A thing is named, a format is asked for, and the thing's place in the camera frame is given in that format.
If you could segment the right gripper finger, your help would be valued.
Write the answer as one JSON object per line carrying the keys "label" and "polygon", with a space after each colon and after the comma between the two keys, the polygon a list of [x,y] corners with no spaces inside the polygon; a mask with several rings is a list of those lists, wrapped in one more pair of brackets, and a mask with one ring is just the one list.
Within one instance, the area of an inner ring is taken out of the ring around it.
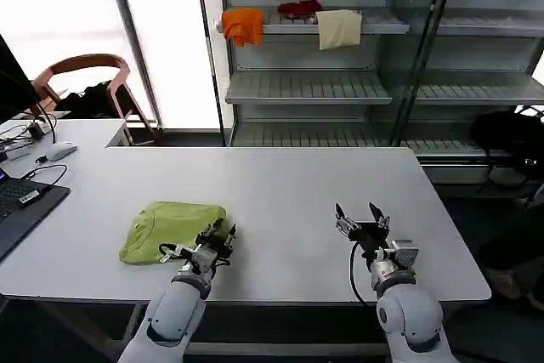
{"label": "right gripper finger", "polygon": [[335,204],[336,227],[340,232],[352,232],[356,230],[356,223],[347,217],[339,203]]}
{"label": "right gripper finger", "polygon": [[378,228],[387,228],[389,226],[390,217],[386,217],[383,211],[374,203],[369,203],[371,214],[377,224]]}

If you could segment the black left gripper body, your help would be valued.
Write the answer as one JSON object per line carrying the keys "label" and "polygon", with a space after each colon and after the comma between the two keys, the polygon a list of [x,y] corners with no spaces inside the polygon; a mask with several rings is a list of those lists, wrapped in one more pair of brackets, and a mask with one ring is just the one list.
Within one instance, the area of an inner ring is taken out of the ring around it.
{"label": "black left gripper body", "polygon": [[227,235],[228,234],[224,234],[224,239],[201,239],[200,236],[198,235],[196,237],[195,243],[204,245],[208,247],[209,249],[213,250],[218,255],[219,258],[228,259],[230,258],[233,252],[233,249],[228,250],[224,246],[224,241]]}

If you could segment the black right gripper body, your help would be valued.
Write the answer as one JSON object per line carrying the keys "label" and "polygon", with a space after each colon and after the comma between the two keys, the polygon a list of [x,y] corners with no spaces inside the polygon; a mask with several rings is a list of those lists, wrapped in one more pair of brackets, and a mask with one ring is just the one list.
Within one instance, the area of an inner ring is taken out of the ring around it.
{"label": "black right gripper body", "polygon": [[348,233],[348,239],[360,244],[363,249],[388,248],[389,228],[378,222],[356,222]]}

